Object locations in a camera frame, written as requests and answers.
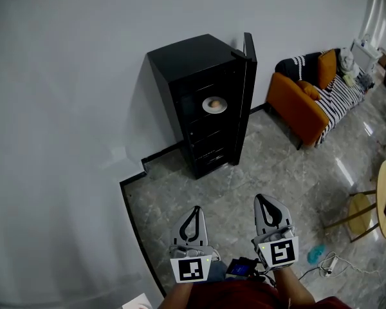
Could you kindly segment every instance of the white power strip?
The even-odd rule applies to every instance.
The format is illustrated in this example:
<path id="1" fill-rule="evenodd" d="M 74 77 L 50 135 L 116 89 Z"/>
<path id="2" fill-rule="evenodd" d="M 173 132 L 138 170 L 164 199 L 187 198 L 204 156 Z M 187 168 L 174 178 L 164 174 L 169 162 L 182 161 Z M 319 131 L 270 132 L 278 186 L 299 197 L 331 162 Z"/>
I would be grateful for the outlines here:
<path id="1" fill-rule="evenodd" d="M 335 265 L 337 261 L 338 261 L 338 258 L 335 256 L 332 260 L 332 263 L 330 264 L 330 267 L 326 268 L 326 274 L 325 274 L 326 277 L 329 277 L 332 274 L 333 269 L 335 269 Z"/>

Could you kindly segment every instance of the electrical cable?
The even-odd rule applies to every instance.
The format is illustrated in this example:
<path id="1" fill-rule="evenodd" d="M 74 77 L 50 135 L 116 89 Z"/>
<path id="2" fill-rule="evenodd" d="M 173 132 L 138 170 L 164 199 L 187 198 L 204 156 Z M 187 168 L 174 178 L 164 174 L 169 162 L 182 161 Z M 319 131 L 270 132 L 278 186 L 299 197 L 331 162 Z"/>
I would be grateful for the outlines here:
<path id="1" fill-rule="evenodd" d="M 267 278 L 269 279 L 270 284 L 271 284 L 274 288 L 276 288 L 276 282 L 275 282 L 275 280 L 274 280 L 272 277 L 270 277 L 270 276 L 267 274 L 268 271 L 263 271 L 263 272 L 261 272 L 261 271 L 258 271 L 257 269 L 255 269 L 255 272 L 256 272 L 256 274 L 257 274 L 258 276 L 264 276 L 264 277 L 267 277 Z"/>
<path id="2" fill-rule="evenodd" d="M 323 267 L 323 264 L 326 262 L 326 261 L 329 261 L 329 260 L 332 260 L 333 258 L 338 258 L 339 260 L 342 260 L 343 262 L 346 262 L 348 264 L 347 267 L 345 267 L 341 272 L 339 272 L 337 275 L 335 276 L 326 276 L 326 275 L 322 275 L 322 271 L 324 272 L 327 272 L 327 268 L 324 268 Z M 353 270 L 357 270 L 363 274 L 377 274 L 380 278 L 380 281 L 381 281 L 381 275 L 380 275 L 380 271 L 379 270 L 374 270 L 374 271 L 366 271 L 366 270 L 362 270 L 356 266 L 354 266 L 352 263 L 348 262 L 348 260 L 345 260 L 345 259 L 342 259 L 339 255 L 336 254 L 336 252 L 329 252 L 327 253 L 326 257 L 321 261 L 319 262 L 318 264 L 318 268 L 320 268 L 320 271 L 319 271 L 319 274 L 320 274 L 320 277 L 324 277 L 324 278 L 337 278 L 338 276 L 340 276 L 341 274 L 343 274 L 348 268 L 352 268 Z"/>
<path id="3" fill-rule="evenodd" d="M 347 267 L 345 267 L 341 272 L 339 272 L 337 275 L 335 276 L 327 276 L 326 273 L 329 272 L 329 267 L 326 267 L 324 268 L 323 267 L 323 264 L 326 262 L 326 261 L 329 261 L 329 260 L 332 260 L 334 258 L 338 258 L 339 260 L 343 261 L 343 262 L 346 262 L 348 264 Z M 318 263 L 317 267 L 316 268 L 313 268 L 313 269 L 310 269 L 308 271 L 306 271 L 302 277 L 299 278 L 299 280 L 301 280 L 306 274 L 308 274 L 309 272 L 311 271 L 314 271 L 316 269 L 319 269 L 319 274 L 320 274 L 320 277 L 323 277 L 323 278 L 337 278 L 339 277 L 341 274 L 343 274 L 348 268 L 352 268 L 353 270 L 357 270 L 363 274 L 377 274 L 379 276 L 379 279 L 380 279 L 380 284 L 383 285 L 382 283 L 382 279 L 381 279 L 381 275 L 380 275 L 380 271 L 379 270 L 374 270 L 374 271 L 366 271 L 366 270 L 362 270 L 358 267 L 356 267 L 355 265 L 353 265 L 352 263 L 350 263 L 348 260 L 345 260 L 345 259 L 342 259 L 339 255 L 336 254 L 336 252 L 329 252 L 327 253 L 326 257 Z"/>
<path id="4" fill-rule="evenodd" d="M 310 270 L 306 271 L 306 272 L 302 275 L 302 277 L 299 278 L 299 280 L 301 280 L 301 279 L 302 279 L 304 276 L 306 276 L 309 272 L 314 271 L 314 270 L 316 270 L 316 269 L 320 269 L 320 267 L 316 267 L 316 268 L 313 268 L 313 269 L 310 269 Z"/>

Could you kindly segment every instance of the orange cushion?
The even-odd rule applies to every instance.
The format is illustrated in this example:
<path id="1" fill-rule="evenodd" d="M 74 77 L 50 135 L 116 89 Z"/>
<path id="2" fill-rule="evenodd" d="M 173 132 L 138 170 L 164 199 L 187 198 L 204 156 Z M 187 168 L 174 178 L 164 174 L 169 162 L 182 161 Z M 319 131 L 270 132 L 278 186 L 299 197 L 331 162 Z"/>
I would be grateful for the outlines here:
<path id="1" fill-rule="evenodd" d="M 319 56 L 317 61 L 317 79 L 320 89 L 326 89 L 330 82 L 336 76 L 336 53 L 335 50 L 329 50 L 327 53 Z"/>
<path id="2" fill-rule="evenodd" d="M 296 83 L 305 94 L 311 97 L 312 100 L 320 100 L 320 94 L 313 85 L 303 80 L 296 81 Z"/>

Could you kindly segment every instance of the orange sofa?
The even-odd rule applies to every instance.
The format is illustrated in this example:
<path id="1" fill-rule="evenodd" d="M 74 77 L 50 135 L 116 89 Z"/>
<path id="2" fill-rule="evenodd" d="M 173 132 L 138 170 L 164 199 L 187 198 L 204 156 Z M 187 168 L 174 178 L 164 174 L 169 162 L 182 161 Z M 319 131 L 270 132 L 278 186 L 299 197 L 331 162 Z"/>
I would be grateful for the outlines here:
<path id="1" fill-rule="evenodd" d="M 335 53 L 338 56 L 340 50 L 335 49 Z M 296 83 L 304 80 L 318 85 L 320 55 L 320 52 L 311 53 L 280 61 L 271 78 L 266 99 L 300 138 L 300 146 L 302 143 L 314 145 L 329 124 L 329 117 Z"/>
<path id="2" fill-rule="evenodd" d="M 286 121 L 304 145 L 313 145 L 329 123 L 329 118 L 300 87 L 279 72 L 271 78 L 267 102 Z"/>

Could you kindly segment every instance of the white plate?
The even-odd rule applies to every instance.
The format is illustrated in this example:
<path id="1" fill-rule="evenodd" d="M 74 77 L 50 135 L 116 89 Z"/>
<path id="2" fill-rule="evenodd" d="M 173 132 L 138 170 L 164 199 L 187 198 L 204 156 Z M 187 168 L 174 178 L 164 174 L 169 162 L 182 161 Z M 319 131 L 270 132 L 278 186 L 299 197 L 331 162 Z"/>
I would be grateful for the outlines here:
<path id="1" fill-rule="evenodd" d="M 209 103 L 211 103 L 211 101 L 213 100 L 218 100 L 220 102 L 220 105 L 217 108 L 212 108 L 211 106 L 209 106 Z M 201 106 L 206 112 L 216 115 L 218 113 L 222 113 L 225 109 L 227 109 L 227 102 L 224 98 L 212 96 L 206 98 Z"/>

